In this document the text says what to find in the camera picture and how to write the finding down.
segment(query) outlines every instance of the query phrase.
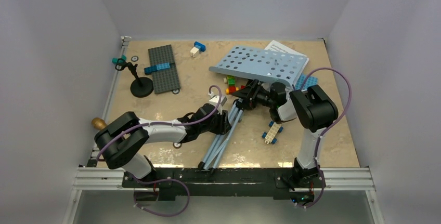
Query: black stand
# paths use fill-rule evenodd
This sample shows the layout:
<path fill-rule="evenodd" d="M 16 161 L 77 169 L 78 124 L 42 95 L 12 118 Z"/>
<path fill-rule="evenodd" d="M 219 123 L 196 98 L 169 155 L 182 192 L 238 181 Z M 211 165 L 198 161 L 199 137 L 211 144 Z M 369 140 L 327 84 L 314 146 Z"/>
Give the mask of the black stand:
<path fill-rule="evenodd" d="M 133 65 L 131 62 L 126 62 L 123 59 L 118 59 L 115 69 L 118 71 L 124 70 L 128 67 L 132 75 L 135 77 L 130 85 L 130 92 L 137 98 L 143 98 L 150 95 L 153 92 L 153 81 L 148 77 L 139 77 L 136 73 L 136 67 L 138 64 Z"/>

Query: wooden knob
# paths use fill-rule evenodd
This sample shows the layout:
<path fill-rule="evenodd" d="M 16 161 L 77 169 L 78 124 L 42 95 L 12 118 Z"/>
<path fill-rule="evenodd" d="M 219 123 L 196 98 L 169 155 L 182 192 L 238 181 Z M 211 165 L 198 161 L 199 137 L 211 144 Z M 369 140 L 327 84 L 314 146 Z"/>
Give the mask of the wooden knob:
<path fill-rule="evenodd" d="M 92 126 L 97 130 L 102 130 L 107 127 L 107 124 L 104 122 L 104 120 L 96 117 L 92 119 Z"/>

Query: wooden table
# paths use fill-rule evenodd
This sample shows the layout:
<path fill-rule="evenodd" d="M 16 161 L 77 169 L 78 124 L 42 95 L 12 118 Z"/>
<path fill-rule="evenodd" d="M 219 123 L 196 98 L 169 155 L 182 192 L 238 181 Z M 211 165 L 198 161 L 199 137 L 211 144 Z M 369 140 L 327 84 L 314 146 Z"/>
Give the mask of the wooden table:
<path fill-rule="evenodd" d="M 121 72 L 112 108 L 110 121 L 115 120 L 126 111 L 134 111 L 137 116 L 157 121 L 173 120 L 188 112 L 194 112 L 209 98 L 207 95 L 210 85 L 218 85 L 224 90 L 222 74 L 209 72 L 210 66 L 217 64 L 220 59 L 234 46 L 243 45 L 255 48 L 265 48 L 269 41 L 200 41 L 206 45 L 206 51 L 197 57 L 190 56 L 194 41 L 132 41 L 126 53 L 127 60 L 136 55 L 139 57 L 138 75 L 144 75 L 144 68 L 150 66 L 147 50 L 149 48 L 172 45 L 176 60 L 180 93 L 177 95 L 152 93 L 146 98 L 135 98 L 129 87 L 133 76 L 126 69 Z M 304 73 L 318 67 L 329 67 L 330 62 L 323 41 L 293 42 L 282 41 L 282 44 L 299 51 L 310 58 Z M 332 98 L 339 112 L 343 110 L 335 79 L 330 71 L 320 71 L 314 74 L 318 77 L 319 85 Z M 227 96 L 225 109 L 229 110 L 235 99 Z M 220 167 L 291 167 L 294 158 L 300 150 L 303 127 L 298 120 L 284 123 L 284 130 L 277 136 L 275 145 L 265 144 L 262 133 L 269 130 L 271 121 L 269 109 L 258 106 L 253 111 L 245 111 L 242 123 L 238 124 L 230 143 L 221 159 Z M 171 142 L 150 143 L 143 146 L 140 153 L 146 155 L 157 167 L 197 167 L 209 146 L 214 134 L 204 133 L 193 142 L 183 144 L 180 149 L 174 149 Z M 321 152 L 323 167 L 358 167 L 358 159 L 349 132 L 346 118 L 343 118 L 327 134 Z"/>

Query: light blue metal plate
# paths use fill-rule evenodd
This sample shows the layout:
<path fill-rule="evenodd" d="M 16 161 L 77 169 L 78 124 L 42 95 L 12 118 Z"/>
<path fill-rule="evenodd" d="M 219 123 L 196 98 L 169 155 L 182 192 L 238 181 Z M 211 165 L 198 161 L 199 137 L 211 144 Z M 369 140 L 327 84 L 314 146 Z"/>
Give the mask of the light blue metal plate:
<path fill-rule="evenodd" d="M 301 55 L 235 46 L 209 71 L 262 82 L 281 82 L 291 87 L 305 62 L 305 56 Z"/>

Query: black round base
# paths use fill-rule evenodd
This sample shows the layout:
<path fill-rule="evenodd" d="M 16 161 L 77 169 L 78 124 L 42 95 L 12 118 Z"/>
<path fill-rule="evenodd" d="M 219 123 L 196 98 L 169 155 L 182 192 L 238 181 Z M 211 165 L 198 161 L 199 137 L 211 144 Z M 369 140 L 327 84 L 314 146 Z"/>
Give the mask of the black round base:
<path fill-rule="evenodd" d="M 142 86 L 139 85 L 138 81 L 133 80 L 130 85 L 130 92 L 137 98 L 143 98 L 152 93 L 153 81 L 148 77 L 140 77 L 139 79 L 142 82 Z"/>

